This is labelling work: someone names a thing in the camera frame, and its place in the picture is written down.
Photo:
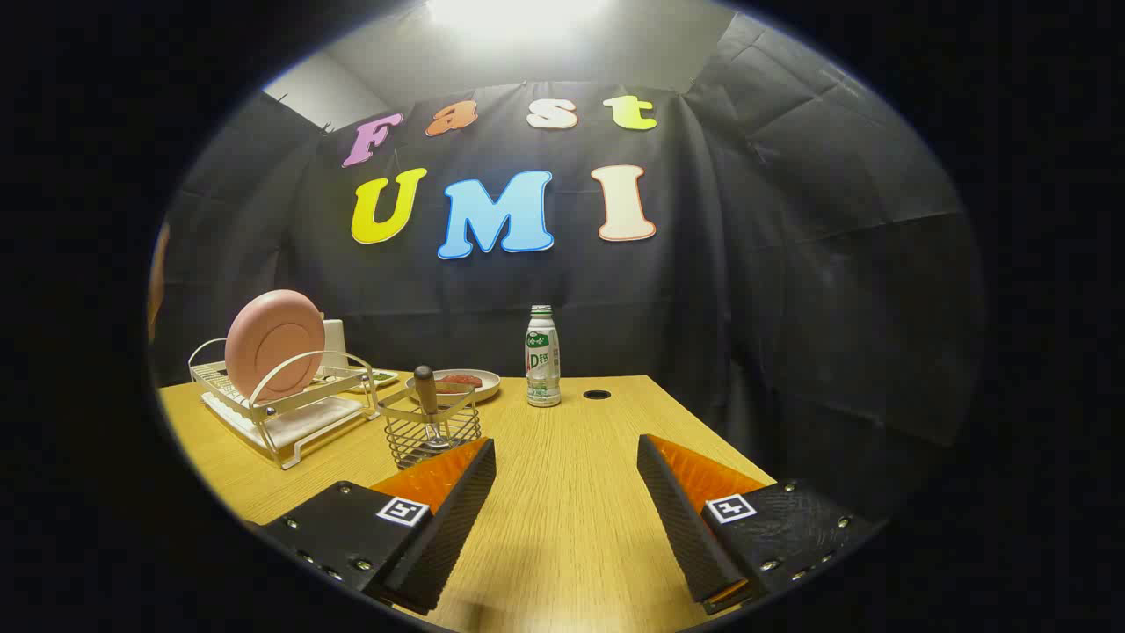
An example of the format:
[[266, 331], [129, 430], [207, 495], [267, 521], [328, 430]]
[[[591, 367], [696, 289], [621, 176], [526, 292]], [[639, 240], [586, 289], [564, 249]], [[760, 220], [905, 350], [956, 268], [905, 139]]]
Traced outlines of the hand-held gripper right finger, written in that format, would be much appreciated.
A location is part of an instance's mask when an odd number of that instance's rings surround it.
[[764, 483], [656, 435], [638, 440], [636, 468], [710, 615], [791, 593], [880, 530], [804, 478]]

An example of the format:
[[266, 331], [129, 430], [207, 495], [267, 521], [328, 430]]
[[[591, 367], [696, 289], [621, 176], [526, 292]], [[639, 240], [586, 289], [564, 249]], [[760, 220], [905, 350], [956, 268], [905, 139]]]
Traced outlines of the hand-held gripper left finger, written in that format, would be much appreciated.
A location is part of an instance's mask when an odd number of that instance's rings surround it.
[[339, 585], [426, 615], [436, 608], [496, 477], [478, 438], [370, 486], [331, 483], [249, 530]]

